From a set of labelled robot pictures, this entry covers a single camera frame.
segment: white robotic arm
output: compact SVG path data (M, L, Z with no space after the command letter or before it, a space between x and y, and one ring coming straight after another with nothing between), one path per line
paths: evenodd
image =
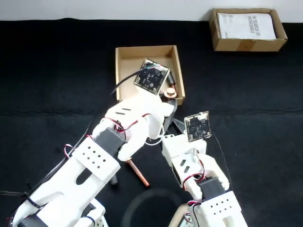
M11 226L17 227L22 221L22 226L31 227L78 227L82 223L102 221L105 210L94 198L120 169L109 150L119 146L117 142L126 141L118 153L118 159L126 161L147 138L160 136L164 117L173 109L174 106L163 103L159 96L141 89L138 95L110 108L91 137L87 137L58 172L17 209ZM98 203L99 209L94 206L81 218L92 201Z
M233 191L227 192L227 177L215 159L205 154L204 140L188 142L185 134L167 135L162 144L162 154L180 187L194 199L187 211L195 227L247 227Z

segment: copper tube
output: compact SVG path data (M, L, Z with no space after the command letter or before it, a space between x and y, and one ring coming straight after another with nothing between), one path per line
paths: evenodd
M131 168L134 170L134 172L137 174L137 176L140 178L140 180L143 182L143 184L146 187L150 186L150 183L148 183L148 181L145 179L145 177L143 176L141 171L138 169L138 167L134 164L134 162L132 161L131 158L126 160L126 163L128 163L131 166Z

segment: cardboard tray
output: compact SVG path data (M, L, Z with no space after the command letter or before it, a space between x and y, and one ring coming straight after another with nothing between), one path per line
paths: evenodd
M222 39L217 13L268 13L273 21L276 39ZM213 9L209 25L215 51L277 52L287 41L287 36L278 13L274 9Z
M125 77L138 71L144 59L150 59L159 64L170 68L172 75L176 81L178 92L177 102L182 105L185 99L185 90L183 78L179 62L177 46L135 46L135 47L117 47L116 48L116 84ZM122 101L137 93L133 84L135 77L124 82L116 93L117 101ZM168 88L168 84L164 83L161 91L164 92Z

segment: black fabric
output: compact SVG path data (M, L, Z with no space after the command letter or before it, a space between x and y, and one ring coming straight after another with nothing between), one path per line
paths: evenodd
M284 26L289 41L279 53L230 53L213 51L207 22L0 22L0 190L35 185L93 114L115 103L115 47L176 44L187 95L176 118L210 111L248 225L301 227L303 25ZM225 171L214 138L208 154ZM106 217L115 227L166 227L190 196L160 146L134 162L150 189L121 163L119 186L98 195ZM1 222L17 202L0 197Z

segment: black cable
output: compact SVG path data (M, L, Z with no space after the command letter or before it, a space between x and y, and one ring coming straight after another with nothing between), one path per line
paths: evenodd
M195 204L193 205L193 213L194 213L194 216L195 216L195 219L196 219L196 223L198 224L198 227L200 227L200 225L199 225L199 222L198 222L196 213L195 213L195 206L200 205L200 204L201 204L201 203L195 203Z
M95 220L92 217L90 217L90 216L84 216L84 218L90 219L93 222L93 227L95 226L96 223L95 223Z
M133 74L131 74L131 75L125 77L123 80L121 80L119 83L116 84L114 90L110 93L110 95L112 95L112 94L117 90L117 88L118 88L121 84L123 84L125 81L127 81L127 80L130 79L131 77L136 76L139 72L142 72L142 71L144 71L144 70L150 70L150 69L153 69L153 68L155 68L155 67L157 67L157 66L158 66L158 64L157 64L157 65L153 65L153 66L151 66L151 67L146 67L146 68L140 69L140 70L138 70L137 72L134 72Z
M8 191L0 191L0 195L7 195L7 196L23 196L23 192L8 192Z
M226 163L225 155L223 153L223 150L222 150L222 147L220 145L220 142L219 142L218 138L214 134L214 131L212 131L212 134L213 134L215 140L217 141L218 147L220 149L220 152L221 152L221 155L222 155L222 158L223 158L223 162L224 162L224 165L225 165L225 168L226 168L226 172L227 172L227 176L228 176L228 180L229 180L229 185L230 185L231 190L233 191L233 189L232 189L232 178L231 178L231 174L229 172L229 168L228 168L227 163Z

